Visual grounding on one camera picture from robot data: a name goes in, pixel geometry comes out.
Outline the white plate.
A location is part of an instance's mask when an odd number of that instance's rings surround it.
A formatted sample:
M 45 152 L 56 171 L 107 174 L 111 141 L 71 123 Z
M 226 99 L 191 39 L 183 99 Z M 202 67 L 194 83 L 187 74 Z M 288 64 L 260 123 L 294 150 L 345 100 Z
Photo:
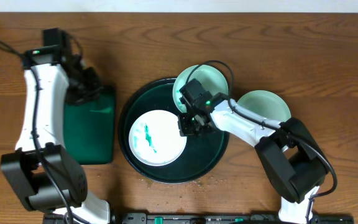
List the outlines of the white plate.
M 287 121 L 291 118 L 290 109 L 285 101 L 270 91 L 250 91 L 243 95 L 237 104 L 268 119 Z
M 186 106 L 180 101 L 182 94 L 180 93 L 180 89 L 186 83 L 186 80 L 190 73 L 196 68 L 197 65 L 190 66 L 182 71 L 177 79 L 174 82 L 172 95 L 175 106 L 182 113 L 186 113 Z M 212 95 L 215 95 L 219 92 L 228 94 L 228 84 L 224 77 L 224 75 L 216 68 L 209 65 L 202 65 L 198 67 L 190 77 L 190 80 L 196 79 L 198 80 L 203 88 L 209 91 Z
M 137 160 L 155 167 L 177 160 L 187 143 L 187 138 L 180 135 L 177 116 L 164 110 L 152 110 L 139 116 L 127 140 Z

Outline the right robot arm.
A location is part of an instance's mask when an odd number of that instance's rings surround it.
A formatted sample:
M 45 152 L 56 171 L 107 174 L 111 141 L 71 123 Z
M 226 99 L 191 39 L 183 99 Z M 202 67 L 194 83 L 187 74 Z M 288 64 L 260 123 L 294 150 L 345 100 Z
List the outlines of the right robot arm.
M 282 198 L 279 219 L 310 223 L 314 200 L 333 167 L 306 126 L 296 118 L 264 118 L 238 105 L 224 93 L 212 95 L 192 79 L 180 88 L 186 112 L 178 116 L 182 136 L 214 130 L 231 133 L 254 147 L 264 171 Z

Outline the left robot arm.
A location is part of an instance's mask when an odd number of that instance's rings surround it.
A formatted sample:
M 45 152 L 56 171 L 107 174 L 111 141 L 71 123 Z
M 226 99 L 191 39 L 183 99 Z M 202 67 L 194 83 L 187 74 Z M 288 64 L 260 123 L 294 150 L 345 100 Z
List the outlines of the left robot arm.
M 0 168 L 22 206 L 40 211 L 46 222 L 110 223 L 107 201 L 89 189 L 82 166 L 65 148 L 64 106 L 99 98 L 102 85 L 85 67 L 68 32 L 45 29 L 43 45 L 19 54 L 26 83 L 25 113 L 15 151 Z

